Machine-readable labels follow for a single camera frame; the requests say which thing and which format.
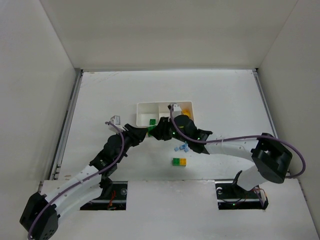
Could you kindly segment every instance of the cable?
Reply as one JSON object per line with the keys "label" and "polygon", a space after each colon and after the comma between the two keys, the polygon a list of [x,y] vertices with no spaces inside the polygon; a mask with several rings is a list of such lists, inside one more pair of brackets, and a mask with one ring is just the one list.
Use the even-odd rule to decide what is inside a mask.
{"label": "cable", "polygon": [[258,196],[258,199],[259,199],[259,201],[260,201],[261,207],[264,208],[264,201],[262,201],[262,198],[261,198],[261,196],[259,195],[259,193],[258,193],[258,191],[257,191],[257,189],[256,189],[255,187],[253,188],[253,191],[254,191],[254,193]]}
{"label": "cable", "polygon": [[29,232],[28,232],[28,240],[32,240],[32,236],[31,236],[31,233],[32,231],[34,230],[38,220],[40,219],[40,217],[42,216],[42,214],[45,212],[45,210],[51,206],[51,204],[53,204],[55,202],[55,200],[57,200],[59,197],[61,197],[63,194],[65,194],[67,191],[69,191],[70,189],[73,189],[74,187],[80,185],[82,182],[85,182],[99,174],[102,174],[104,173],[105,171],[107,171],[109,168],[111,168],[113,165],[115,165],[117,163],[117,161],[120,159],[123,151],[124,151],[124,148],[125,148],[125,139],[124,139],[124,136],[122,134],[122,132],[120,131],[120,129],[114,125],[113,123],[109,122],[109,121],[106,121],[105,124],[108,124],[108,125],[111,125],[112,127],[114,127],[117,132],[119,133],[120,137],[121,137],[121,141],[122,141],[122,145],[121,145],[121,150],[120,150],[120,153],[119,155],[115,158],[115,160],[108,166],[106,166],[104,169],[100,170],[100,171],[97,171],[95,172],[94,174],[91,174],[90,176],[87,176],[86,178],[84,178],[82,181],[78,181],[76,183],[74,183],[73,185],[67,187],[65,190],[63,190],[62,192],[60,192],[57,196],[55,196],[40,212],[39,214],[36,216],[36,218],[34,219],[33,223],[31,224],[31,227],[29,229]]}
{"label": "cable", "polygon": [[113,192],[111,193],[110,202],[109,202],[108,207],[106,209],[109,209],[110,206],[112,206],[112,201],[113,201],[113,199],[115,199],[115,197],[116,197],[116,190],[113,190]]}
{"label": "cable", "polygon": [[173,103],[170,104],[171,105],[171,108],[170,108],[170,118],[171,118],[171,121],[172,121],[172,124],[175,128],[175,130],[182,136],[184,137],[185,139],[191,141],[191,142],[194,142],[194,143],[198,143],[198,144],[211,144],[211,143],[221,143],[222,141],[224,142],[228,142],[228,141],[235,141],[235,140],[241,140],[241,139],[269,139],[269,140],[273,140],[273,141],[276,141],[276,142],[279,142],[281,144],[284,144],[286,146],[288,146],[289,148],[291,148],[293,151],[296,152],[296,154],[300,157],[301,159],[301,162],[302,162],[302,170],[297,173],[297,174],[294,174],[294,175],[291,175],[291,176],[286,176],[285,178],[287,179],[292,179],[292,178],[296,178],[300,175],[302,175],[305,170],[306,170],[306,161],[305,161],[305,158],[304,156],[302,156],[302,154],[299,152],[298,149],[296,149],[293,145],[291,145],[289,142],[287,141],[284,141],[284,140],[281,140],[281,139],[278,139],[276,137],[273,137],[273,136],[265,136],[265,135],[249,135],[249,136],[237,136],[237,137],[231,137],[231,138],[225,138],[225,139],[217,139],[217,140],[210,140],[210,141],[201,141],[201,140],[196,140],[196,139],[192,139],[188,136],[186,136],[182,131],[180,131],[180,129],[178,128],[177,124],[175,123],[175,119],[174,119],[174,116],[173,116]]}

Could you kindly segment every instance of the white platform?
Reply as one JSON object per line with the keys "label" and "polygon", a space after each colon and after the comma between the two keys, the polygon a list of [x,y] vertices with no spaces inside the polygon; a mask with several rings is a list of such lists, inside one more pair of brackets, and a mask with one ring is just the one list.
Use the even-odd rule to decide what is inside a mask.
{"label": "white platform", "polygon": [[[196,126],[217,134],[272,133],[251,70],[166,70],[86,72],[83,75],[59,180],[82,170],[114,134],[104,124],[113,115],[136,125],[137,103],[192,101]],[[175,152],[181,142],[146,138],[128,151],[111,179],[201,180],[234,178],[252,163],[225,155]],[[186,168],[172,167],[186,158]]]}
{"label": "white platform", "polygon": [[[43,193],[64,181],[45,181]],[[129,181],[125,211],[77,211],[52,240],[318,240],[296,179],[261,185],[263,210],[218,210],[213,181]]]}

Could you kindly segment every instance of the yellow lego brick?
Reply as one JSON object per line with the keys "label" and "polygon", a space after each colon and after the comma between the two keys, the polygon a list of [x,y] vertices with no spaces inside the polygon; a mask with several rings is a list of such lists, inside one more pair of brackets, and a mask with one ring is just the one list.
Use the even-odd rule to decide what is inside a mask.
{"label": "yellow lego brick", "polygon": [[187,166],[187,159],[186,158],[180,158],[180,166]]}
{"label": "yellow lego brick", "polygon": [[189,118],[191,117],[190,112],[188,109],[183,109],[182,110],[183,115],[187,115]]}

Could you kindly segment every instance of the white tray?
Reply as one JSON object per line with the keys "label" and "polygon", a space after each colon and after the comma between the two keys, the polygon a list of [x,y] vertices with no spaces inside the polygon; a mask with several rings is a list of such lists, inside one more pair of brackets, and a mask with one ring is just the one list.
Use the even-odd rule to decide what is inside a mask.
{"label": "white tray", "polygon": [[159,102],[140,102],[136,105],[136,125],[137,127],[149,127],[150,119],[155,119],[155,124],[159,123],[161,117],[169,117],[168,105],[177,103],[181,109],[188,110],[190,118],[195,121],[191,101],[159,101]]}

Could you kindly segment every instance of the white wall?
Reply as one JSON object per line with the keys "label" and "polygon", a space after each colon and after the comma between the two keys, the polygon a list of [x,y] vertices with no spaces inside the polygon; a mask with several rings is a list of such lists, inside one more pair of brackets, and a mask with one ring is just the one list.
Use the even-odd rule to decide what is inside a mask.
{"label": "white wall", "polygon": [[0,0],[0,239],[19,224],[52,159],[75,71],[39,0]]}
{"label": "white wall", "polygon": [[257,68],[297,0],[41,0],[77,68]]}
{"label": "white wall", "polygon": [[[320,3],[299,0],[259,68],[262,88],[280,138],[306,158],[300,177],[320,231]],[[299,159],[291,170],[301,169]]]}

